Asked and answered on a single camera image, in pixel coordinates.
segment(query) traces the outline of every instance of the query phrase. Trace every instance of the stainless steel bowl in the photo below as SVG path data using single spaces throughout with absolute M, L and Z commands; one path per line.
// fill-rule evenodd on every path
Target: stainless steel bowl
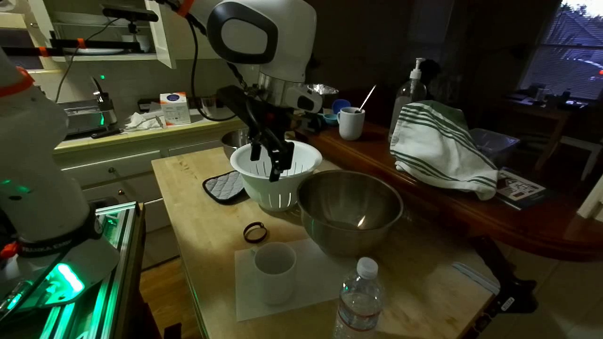
M 249 144 L 247 140 L 247 130 L 237 130 L 226 133 L 222 137 L 222 146 L 224 148 L 224 154 L 228 160 L 230 156 L 237 150 L 237 148 Z
M 401 216 L 403 203 L 390 185 L 351 171 L 311 175 L 297 189 L 308 235 L 328 254 L 365 255 Z

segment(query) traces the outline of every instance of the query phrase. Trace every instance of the drawer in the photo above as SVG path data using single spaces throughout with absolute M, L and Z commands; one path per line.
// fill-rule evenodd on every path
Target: drawer
M 200 144 L 193 144 L 181 147 L 175 147 L 168 149 L 169 156 L 179 156 L 181 154 L 198 152 L 208 150 L 210 148 L 222 147 L 222 142 L 220 140 L 202 142 Z
M 114 197 L 120 203 L 127 203 L 129 201 L 145 203 L 161 198 L 161 192 L 159 191 L 155 176 L 147 174 L 85 189 L 84 196 L 87 200 Z
M 77 180 L 80 186 L 93 185 L 153 170 L 151 160 L 161 158 L 159 150 L 134 154 L 84 165 L 63 168 L 63 172 Z
M 170 225 L 168 210 L 165 209 L 163 199 L 145 203 L 145 220 L 147 222 L 147 232 L 152 232 Z

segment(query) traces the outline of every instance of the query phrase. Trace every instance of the white ceramic cup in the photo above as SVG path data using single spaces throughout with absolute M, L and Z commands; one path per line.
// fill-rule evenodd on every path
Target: white ceramic cup
M 356 140 L 362 134 L 364 125 L 364 110 L 355 113 L 356 107 L 344 107 L 337 113 L 337 122 L 339 123 L 339 135 L 344 140 Z
M 297 255 L 282 242 L 269 242 L 255 250 L 253 265 L 262 301 L 277 305 L 287 301 L 295 290 Z

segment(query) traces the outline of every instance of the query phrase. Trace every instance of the dish towel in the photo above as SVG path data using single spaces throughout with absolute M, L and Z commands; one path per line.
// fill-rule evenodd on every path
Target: dish towel
M 496 193 L 498 169 L 475 147 L 463 111 L 437 101 L 404 105 L 391 138 L 396 169 L 432 186 Z

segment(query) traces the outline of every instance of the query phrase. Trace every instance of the bottle label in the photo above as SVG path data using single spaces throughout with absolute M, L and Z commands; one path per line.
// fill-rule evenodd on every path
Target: bottle label
M 337 310 L 337 314 L 339 315 L 341 322 L 354 331 L 364 332 L 375 328 L 375 326 L 377 326 L 377 321 L 379 321 L 380 313 L 380 311 L 369 315 L 355 313 L 343 300 L 341 300 L 341 297 L 339 297 L 339 309 Z

